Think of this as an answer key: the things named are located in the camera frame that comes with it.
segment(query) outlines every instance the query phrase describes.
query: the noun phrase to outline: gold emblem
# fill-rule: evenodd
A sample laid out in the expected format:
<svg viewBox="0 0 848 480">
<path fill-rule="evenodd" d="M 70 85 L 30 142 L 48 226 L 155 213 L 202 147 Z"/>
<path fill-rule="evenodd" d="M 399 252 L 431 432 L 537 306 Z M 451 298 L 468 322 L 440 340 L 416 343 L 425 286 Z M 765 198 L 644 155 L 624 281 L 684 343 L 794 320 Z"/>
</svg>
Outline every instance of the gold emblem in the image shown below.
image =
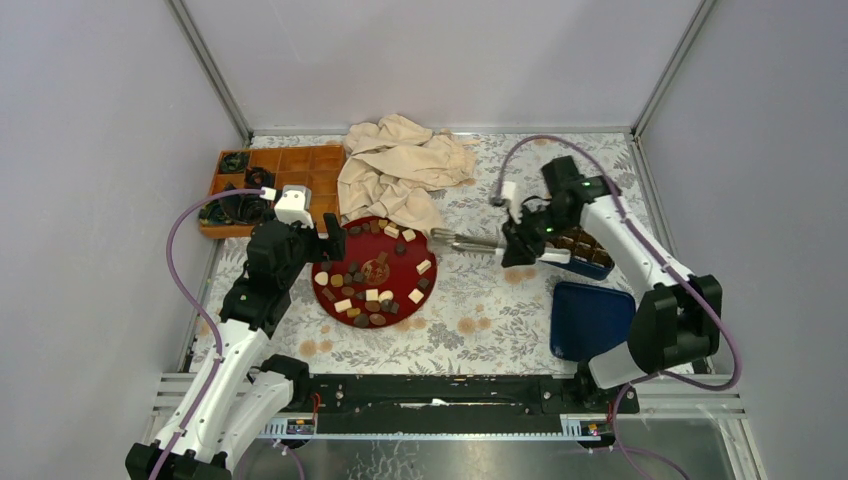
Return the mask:
<svg viewBox="0 0 848 480">
<path fill-rule="evenodd" d="M 382 285 L 389 279 L 389 264 L 380 264 L 377 259 L 368 260 L 362 266 L 362 274 L 368 285 Z"/>
</svg>

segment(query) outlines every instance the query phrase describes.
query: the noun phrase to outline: orange compartment tray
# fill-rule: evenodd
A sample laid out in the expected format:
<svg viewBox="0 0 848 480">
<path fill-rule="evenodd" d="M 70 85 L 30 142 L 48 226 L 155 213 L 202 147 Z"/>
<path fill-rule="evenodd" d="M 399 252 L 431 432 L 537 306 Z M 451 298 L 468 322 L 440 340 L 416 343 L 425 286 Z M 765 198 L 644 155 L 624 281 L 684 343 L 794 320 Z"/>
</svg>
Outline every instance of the orange compartment tray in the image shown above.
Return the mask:
<svg viewBox="0 0 848 480">
<path fill-rule="evenodd" d="M 244 168 L 232 173 L 223 169 L 225 159 L 238 154 L 248 156 Z M 218 156 L 209 195 L 223 192 L 227 183 L 244 188 L 245 171 L 250 167 L 262 167 L 274 175 L 276 189 L 282 189 L 285 185 L 306 185 L 312 191 L 309 213 L 318 231 L 326 233 L 324 213 L 339 215 L 336 180 L 344 162 L 345 151 L 341 145 L 226 150 Z M 216 239 L 249 237 L 252 230 L 253 225 L 200 225 L 203 235 Z"/>
</svg>

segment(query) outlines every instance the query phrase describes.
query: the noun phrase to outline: red wire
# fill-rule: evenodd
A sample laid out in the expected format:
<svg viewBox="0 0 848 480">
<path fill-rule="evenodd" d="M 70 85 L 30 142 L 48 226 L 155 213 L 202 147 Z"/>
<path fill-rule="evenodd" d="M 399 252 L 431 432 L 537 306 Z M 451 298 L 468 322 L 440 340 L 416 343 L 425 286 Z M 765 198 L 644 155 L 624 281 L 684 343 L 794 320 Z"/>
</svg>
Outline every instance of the red wire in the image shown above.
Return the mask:
<svg viewBox="0 0 848 480">
<path fill-rule="evenodd" d="M 315 403 L 315 406 L 312 407 L 312 425 L 315 426 L 317 430 L 317 424 L 315 423 L 315 415 L 318 414 L 318 407 L 321 406 L 321 395 L 319 393 L 313 393 L 312 401 Z"/>
</svg>

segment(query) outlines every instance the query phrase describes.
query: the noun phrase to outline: metal tongs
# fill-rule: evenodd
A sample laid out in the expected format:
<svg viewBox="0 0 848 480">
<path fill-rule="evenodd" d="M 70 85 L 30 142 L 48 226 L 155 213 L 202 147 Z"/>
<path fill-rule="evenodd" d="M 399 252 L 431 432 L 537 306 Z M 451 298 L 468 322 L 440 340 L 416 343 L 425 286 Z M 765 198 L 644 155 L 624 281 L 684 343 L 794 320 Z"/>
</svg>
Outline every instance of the metal tongs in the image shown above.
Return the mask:
<svg viewBox="0 0 848 480">
<path fill-rule="evenodd" d="M 499 240 L 462 235 L 446 228 L 431 229 L 430 238 L 437 245 L 449 247 L 457 252 L 481 253 L 503 257 L 505 251 Z M 546 248 L 545 253 L 538 260 L 542 262 L 568 263 L 571 261 L 571 252 L 560 248 Z"/>
</svg>

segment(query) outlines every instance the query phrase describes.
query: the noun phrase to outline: floral tablecloth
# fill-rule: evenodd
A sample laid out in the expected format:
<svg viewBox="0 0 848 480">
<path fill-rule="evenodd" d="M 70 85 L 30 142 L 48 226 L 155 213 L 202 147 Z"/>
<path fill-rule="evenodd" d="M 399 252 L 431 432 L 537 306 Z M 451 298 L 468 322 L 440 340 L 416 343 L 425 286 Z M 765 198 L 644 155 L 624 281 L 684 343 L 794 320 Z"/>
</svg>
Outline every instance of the floral tablecloth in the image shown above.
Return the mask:
<svg viewBox="0 0 848 480">
<path fill-rule="evenodd" d="M 463 185 L 433 192 L 446 228 L 495 237 L 504 221 L 502 209 L 488 197 L 506 152 L 525 135 L 467 135 L 477 153 L 474 178 Z M 646 225 L 635 168 L 623 134 L 566 134 L 595 155 Z M 256 137 L 252 148 L 339 143 L 341 136 Z M 563 154 L 573 154 L 581 171 L 593 174 L 587 161 L 545 140 L 526 145 L 508 169 L 508 180 L 520 185 L 519 196 L 546 193 L 539 168 Z M 246 238 L 227 239 L 211 278 L 206 308 L 217 318 L 224 295 L 242 271 Z M 265 349 L 262 359 L 279 353 L 309 363 L 313 373 L 381 374 L 569 374 L 575 364 L 554 357 L 548 346 L 551 292 L 557 282 L 595 283 L 618 290 L 630 287 L 618 269 L 603 282 L 537 264 L 503 269 L 481 255 L 443 253 L 430 299 L 412 317 L 388 328 L 360 330 L 331 318 L 319 306 L 305 268 L 291 289 L 292 305 Z M 199 322 L 191 371 L 196 371 L 212 344 Z"/>
</svg>

